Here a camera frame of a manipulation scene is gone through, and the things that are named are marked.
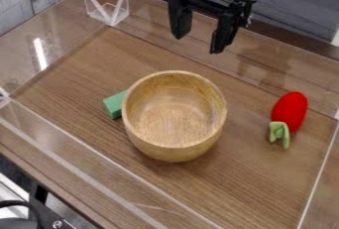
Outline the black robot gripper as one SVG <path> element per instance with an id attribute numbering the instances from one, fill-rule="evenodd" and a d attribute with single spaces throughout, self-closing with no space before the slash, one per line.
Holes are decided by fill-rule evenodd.
<path id="1" fill-rule="evenodd" d="M 256 0 L 168 0 L 169 25 L 173 37 L 180 40 L 191 32 L 191 6 L 211 12 L 235 9 L 249 12 L 255 2 Z M 233 42 L 241 21 L 243 18 L 239 13 L 224 12 L 219 16 L 217 28 L 211 40 L 211 54 L 221 53 L 224 48 Z"/>

